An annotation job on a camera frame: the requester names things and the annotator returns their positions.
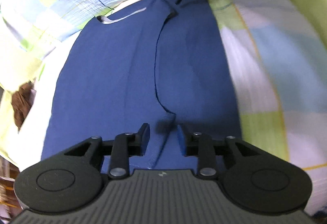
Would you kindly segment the navy blue sleeveless shirt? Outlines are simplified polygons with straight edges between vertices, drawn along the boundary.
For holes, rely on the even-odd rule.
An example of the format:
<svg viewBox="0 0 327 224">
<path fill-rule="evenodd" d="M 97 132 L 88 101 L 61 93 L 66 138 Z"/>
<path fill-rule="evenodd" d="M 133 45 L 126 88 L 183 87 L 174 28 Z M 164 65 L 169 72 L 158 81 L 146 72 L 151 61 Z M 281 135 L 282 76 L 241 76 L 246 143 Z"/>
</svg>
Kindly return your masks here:
<svg viewBox="0 0 327 224">
<path fill-rule="evenodd" d="M 61 70 L 42 159 L 92 137 L 150 125 L 131 169 L 195 168 L 177 126 L 220 140 L 241 135 L 237 98 L 208 0 L 141 0 L 106 25 L 92 18 Z"/>
</svg>

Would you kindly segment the brown crumpled garment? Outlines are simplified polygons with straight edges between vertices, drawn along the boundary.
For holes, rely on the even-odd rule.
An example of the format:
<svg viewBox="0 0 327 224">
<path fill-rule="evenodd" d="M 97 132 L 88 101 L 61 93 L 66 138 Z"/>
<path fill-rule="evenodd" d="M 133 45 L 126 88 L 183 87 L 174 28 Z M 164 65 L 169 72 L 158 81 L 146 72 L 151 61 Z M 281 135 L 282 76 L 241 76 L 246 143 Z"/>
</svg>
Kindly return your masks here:
<svg viewBox="0 0 327 224">
<path fill-rule="evenodd" d="M 14 111 L 14 122 L 18 130 L 21 129 L 35 98 L 34 83 L 31 81 L 22 84 L 13 93 L 11 105 Z"/>
</svg>

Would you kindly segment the plaid blue green sofa cover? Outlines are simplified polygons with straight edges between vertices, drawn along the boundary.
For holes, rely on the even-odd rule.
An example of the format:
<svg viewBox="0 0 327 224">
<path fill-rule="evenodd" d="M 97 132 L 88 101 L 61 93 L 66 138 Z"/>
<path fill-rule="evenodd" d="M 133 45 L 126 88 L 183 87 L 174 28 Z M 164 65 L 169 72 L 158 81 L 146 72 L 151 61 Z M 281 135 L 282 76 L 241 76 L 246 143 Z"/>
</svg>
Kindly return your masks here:
<svg viewBox="0 0 327 224">
<path fill-rule="evenodd" d="M 96 15 L 141 0 L 1 0 L 1 156 L 24 169 L 41 159 L 55 87 Z M 208 0 L 249 143 L 308 172 L 310 215 L 326 213 L 326 44 L 290 0 Z M 20 130 L 12 95 L 36 92 Z"/>
</svg>

